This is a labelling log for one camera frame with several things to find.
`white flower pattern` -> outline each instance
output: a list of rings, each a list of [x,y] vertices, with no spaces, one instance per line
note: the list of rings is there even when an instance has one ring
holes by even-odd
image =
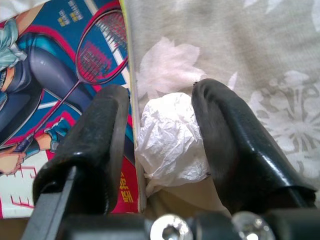
[[[319,102],[320,81],[293,70],[253,92],[249,101],[293,167],[312,179],[320,176]]]
[[[244,0],[243,8],[247,8],[259,0]],[[265,11],[265,14],[270,13],[273,9],[275,9],[279,4],[281,4],[283,0],[268,0],[268,6]],[[314,0],[313,7],[312,7],[312,22],[314,28],[317,32],[320,31],[320,0]]]

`black clamp jaw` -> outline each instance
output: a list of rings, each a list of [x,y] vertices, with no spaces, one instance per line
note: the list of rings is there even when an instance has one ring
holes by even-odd
[[[315,189],[298,176],[248,105],[222,83],[194,85],[192,105],[212,178],[233,217],[108,215],[117,203],[128,92],[103,88],[33,183],[36,207],[22,240],[313,240]]]

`racket strings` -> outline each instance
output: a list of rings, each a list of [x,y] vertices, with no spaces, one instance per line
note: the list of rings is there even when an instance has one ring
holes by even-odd
[[[115,43],[115,47],[127,50],[127,37],[124,17],[121,12],[113,12],[104,16],[97,23],[108,43]]]
[[[78,71],[89,83],[99,82],[98,76],[106,75],[110,69],[110,61],[91,42],[87,41],[78,55]]]

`character's leg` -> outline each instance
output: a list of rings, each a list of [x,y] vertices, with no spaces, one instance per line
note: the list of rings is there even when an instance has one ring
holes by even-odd
[[[8,140],[33,114],[41,100],[42,88],[37,82],[23,90],[8,93],[0,109],[0,146]]]
[[[51,53],[33,48],[28,56],[33,75],[45,90],[62,99],[78,81],[75,73]],[[79,85],[68,97],[67,103],[83,112],[92,100],[91,94]]]

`character's arm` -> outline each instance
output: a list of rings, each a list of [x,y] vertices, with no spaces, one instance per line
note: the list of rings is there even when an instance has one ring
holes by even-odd
[[[33,139],[25,152],[14,152],[17,145],[0,152],[0,172],[6,175],[14,174],[21,168],[25,158],[28,158],[39,151],[50,150],[55,152],[59,142],[65,137],[70,125],[65,119],[44,131],[43,134]]]
[[[25,11],[16,17],[15,22],[18,28],[19,35],[21,35],[27,29],[27,27],[29,27],[29,25],[36,18],[42,7],[43,4],[36,6],[28,11]]]

